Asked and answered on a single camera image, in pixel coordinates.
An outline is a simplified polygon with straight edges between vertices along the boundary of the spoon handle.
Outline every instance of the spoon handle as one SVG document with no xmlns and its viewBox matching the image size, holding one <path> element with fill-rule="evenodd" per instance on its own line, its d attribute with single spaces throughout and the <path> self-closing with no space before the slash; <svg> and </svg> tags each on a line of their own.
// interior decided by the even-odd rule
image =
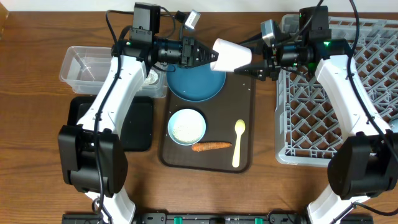
<svg viewBox="0 0 398 224">
<path fill-rule="evenodd" d="M 241 160 L 241 135 L 238 135 L 236 136 L 234 156 L 232 157 L 232 166 L 237 168 L 239 166 L 240 160 Z"/>
</svg>

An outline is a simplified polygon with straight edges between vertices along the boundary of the white wall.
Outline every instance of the white wall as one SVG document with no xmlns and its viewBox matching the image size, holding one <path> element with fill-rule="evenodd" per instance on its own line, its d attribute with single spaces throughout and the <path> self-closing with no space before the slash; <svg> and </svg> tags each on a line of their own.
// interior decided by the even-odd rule
<svg viewBox="0 0 398 224">
<path fill-rule="evenodd" d="M 9 11 L 132 11 L 133 0 L 0 0 Z M 271 12 L 298 11 L 315 6 L 318 0 L 140 0 L 169 11 Z M 398 0 L 356 0 L 359 12 L 398 12 Z M 351 12 L 348 0 L 326 0 L 330 12 Z"/>
</svg>

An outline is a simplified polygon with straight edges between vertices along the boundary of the brown tray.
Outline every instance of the brown tray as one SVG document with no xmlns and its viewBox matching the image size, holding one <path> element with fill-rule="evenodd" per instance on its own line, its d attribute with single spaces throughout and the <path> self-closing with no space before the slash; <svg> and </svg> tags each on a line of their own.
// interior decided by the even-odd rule
<svg viewBox="0 0 398 224">
<path fill-rule="evenodd" d="M 252 162 L 254 102 L 256 81 L 243 75 L 227 73 L 224 87 L 213 98 L 203 102 L 189 102 L 167 93 L 165 123 L 160 140 L 159 159 L 166 166 L 187 169 L 241 173 L 248 170 Z M 193 109 L 206 120 L 206 133 L 200 142 L 223 141 L 232 146 L 226 149 L 194 152 L 191 146 L 175 143 L 167 132 L 170 117 L 182 109 Z M 246 130 L 241 137 L 241 160 L 239 167 L 232 166 L 236 142 L 234 130 L 237 120 L 242 119 Z"/>
</svg>

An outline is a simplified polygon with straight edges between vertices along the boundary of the white bowl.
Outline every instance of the white bowl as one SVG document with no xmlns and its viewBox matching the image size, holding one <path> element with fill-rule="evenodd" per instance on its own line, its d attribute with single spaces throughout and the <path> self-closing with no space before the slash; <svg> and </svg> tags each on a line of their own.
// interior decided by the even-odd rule
<svg viewBox="0 0 398 224">
<path fill-rule="evenodd" d="M 200 141 L 206 132 L 206 121 L 203 116 L 191 109 L 175 112 L 167 125 L 170 138 L 177 144 L 190 146 Z"/>
</svg>

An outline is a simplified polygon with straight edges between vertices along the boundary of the white cylinder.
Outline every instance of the white cylinder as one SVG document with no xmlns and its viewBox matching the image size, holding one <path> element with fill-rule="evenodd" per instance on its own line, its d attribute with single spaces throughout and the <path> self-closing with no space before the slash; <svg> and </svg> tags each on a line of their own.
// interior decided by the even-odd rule
<svg viewBox="0 0 398 224">
<path fill-rule="evenodd" d="M 234 72 L 235 68 L 251 62 L 250 49 L 220 38 L 214 43 L 213 50 L 218 52 L 217 61 L 210 63 L 213 71 Z"/>
</svg>

